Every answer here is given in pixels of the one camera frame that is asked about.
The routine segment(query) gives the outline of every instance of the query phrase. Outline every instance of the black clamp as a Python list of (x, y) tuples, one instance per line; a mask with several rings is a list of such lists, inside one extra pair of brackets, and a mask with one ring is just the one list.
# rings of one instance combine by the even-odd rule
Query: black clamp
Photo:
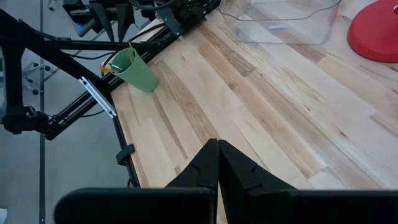
[(126, 159), (136, 151), (133, 144), (130, 144), (122, 149), (117, 155), (116, 160), (119, 165), (126, 166)]

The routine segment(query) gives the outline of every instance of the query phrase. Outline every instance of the black bracket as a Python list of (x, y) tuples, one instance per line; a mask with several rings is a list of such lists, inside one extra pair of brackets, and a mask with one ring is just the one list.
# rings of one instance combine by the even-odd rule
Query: black bracket
[(116, 155), (116, 160), (118, 161), (119, 165), (126, 166), (126, 159), (128, 156), (130, 156), (132, 153), (136, 151), (136, 148), (134, 148), (133, 144), (130, 144), (122, 149), (117, 155)]
[(169, 27), (174, 35), (179, 37), (183, 34), (181, 24), (174, 18), (171, 8), (166, 7), (164, 9), (159, 9), (156, 13), (161, 19), (163, 19), (164, 23)]

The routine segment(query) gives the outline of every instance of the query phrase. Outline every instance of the wood grain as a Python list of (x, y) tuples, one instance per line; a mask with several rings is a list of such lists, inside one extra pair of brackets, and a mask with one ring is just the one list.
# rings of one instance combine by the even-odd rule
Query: wood grain
[(143, 185), (165, 185), (221, 138), (298, 188), (396, 189), (398, 65), (346, 42), (370, 2), (343, 1), (317, 46), (239, 43), (217, 11), (176, 40), (150, 63), (155, 92), (112, 93)]

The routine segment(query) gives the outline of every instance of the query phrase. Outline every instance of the wooden tabletop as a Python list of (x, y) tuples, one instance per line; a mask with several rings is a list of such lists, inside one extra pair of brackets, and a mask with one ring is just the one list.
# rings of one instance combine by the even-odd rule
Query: wooden tabletop
[(370, 2), (343, 1), (322, 45), (239, 43), (218, 11), (176, 40), (149, 63), (152, 94), (112, 93), (141, 184), (165, 186), (218, 138), (300, 189), (396, 189), (398, 66), (346, 41)]

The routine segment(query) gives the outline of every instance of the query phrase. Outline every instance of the silver metal bracket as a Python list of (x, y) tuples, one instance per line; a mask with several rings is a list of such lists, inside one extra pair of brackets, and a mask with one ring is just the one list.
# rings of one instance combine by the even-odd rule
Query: silver metal bracket
[(114, 118), (117, 116), (115, 109), (113, 106), (106, 100), (106, 98), (95, 88), (90, 81), (88, 81), (85, 77), (81, 77), (79, 82), (86, 88), (87, 92), (94, 98), (95, 101), (105, 110), (105, 112), (111, 117)]

